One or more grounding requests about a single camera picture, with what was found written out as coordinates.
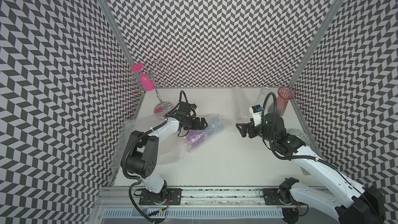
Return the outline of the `blue purple vase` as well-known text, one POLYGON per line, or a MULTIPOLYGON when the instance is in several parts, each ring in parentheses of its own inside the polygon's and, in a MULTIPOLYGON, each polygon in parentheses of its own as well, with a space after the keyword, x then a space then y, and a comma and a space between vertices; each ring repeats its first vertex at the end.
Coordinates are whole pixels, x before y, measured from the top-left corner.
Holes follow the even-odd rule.
POLYGON ((224 130, 222 118, 217 115, 206 116, 208 126, 204 130, 190 130, 184 137, 184 146, 187 152, 193 152, 213 136, 224 130))

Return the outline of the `clear bubble wrap sheet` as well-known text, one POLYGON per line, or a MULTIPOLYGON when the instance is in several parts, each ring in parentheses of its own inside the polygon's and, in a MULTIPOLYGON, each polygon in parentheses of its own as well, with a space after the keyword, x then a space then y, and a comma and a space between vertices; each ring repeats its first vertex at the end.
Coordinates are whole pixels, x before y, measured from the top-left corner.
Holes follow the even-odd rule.
POLYGON ((154 173, 159 145, 179 131, 179 121, 156 116, 122 123, 122 130, 111 162, 113 174, 120 170, 128 179, 146 179, 154 173))

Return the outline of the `pink vase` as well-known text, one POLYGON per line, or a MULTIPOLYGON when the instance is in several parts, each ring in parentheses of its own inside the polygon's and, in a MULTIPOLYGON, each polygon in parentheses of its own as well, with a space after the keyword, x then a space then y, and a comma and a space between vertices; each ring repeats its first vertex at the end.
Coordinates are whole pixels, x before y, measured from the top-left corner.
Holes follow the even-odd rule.
POLYGON ((282 117, 286 111, 287 105, 291 100, 295 99, 295 92, 289 87, 280 87, 277 91, 276 113, 282 117))

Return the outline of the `clear glass vase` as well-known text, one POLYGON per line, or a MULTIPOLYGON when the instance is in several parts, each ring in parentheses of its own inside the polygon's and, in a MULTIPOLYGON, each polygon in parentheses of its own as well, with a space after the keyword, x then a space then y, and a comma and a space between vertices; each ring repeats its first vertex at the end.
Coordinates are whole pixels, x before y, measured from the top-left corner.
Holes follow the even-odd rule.
MULTIPOLYGON (((270 88, 268 88, 268 87, 261 88, 261 90, 260 90, 260 92, 259 92, 259 94, 257 96, 257 99, 255 100, 255 106, 256 106, 256 112, 257 113, 261 112, 264 109, 263 108, 264 101, 265 101, 265 99, 266 99, 266 97, 268 96, 269 93, 271 93, 270 88)), ((273 108, 273 97, 270 96, 268 101, 267 101, 267 103, 266 103, 266 105, 265 105, 264 112, 272 113, 273 109, 274 109, 273 108)))

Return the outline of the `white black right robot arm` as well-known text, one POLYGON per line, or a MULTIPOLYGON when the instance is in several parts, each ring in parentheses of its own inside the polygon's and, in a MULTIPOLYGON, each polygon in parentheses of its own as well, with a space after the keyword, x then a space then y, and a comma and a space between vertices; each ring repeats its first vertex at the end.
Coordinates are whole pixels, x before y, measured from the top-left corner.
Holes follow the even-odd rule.
POLYGON ((268 141, 276 158, 299 165, 329 191, 322 192, 289 177, 276 192, 281 204, 303 203, 341 224, 382 224, 386 220, 385 196, 379 189, 363 186, 321 159, 302 139, 287 133, 284 120, 278 115, 255 113, 249 123, 238 123, 236 127, 244 138, 268 141))

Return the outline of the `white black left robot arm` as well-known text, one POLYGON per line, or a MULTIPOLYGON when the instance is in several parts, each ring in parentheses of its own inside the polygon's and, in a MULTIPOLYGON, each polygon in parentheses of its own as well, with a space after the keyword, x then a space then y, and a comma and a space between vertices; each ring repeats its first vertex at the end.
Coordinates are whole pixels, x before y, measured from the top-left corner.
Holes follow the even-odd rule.
POLYGON ((120 162, 122 173, 127 179, 143 184, 143 193, 153 204, 163 204, 168 199, 167 182, 155 172, 159 144, 182 129, 206 129, 206 119, 197 117, 196 109, 196 104, 179 102, 164 116, 161 124, 145 132, 133 131, 129 135, 120 162))

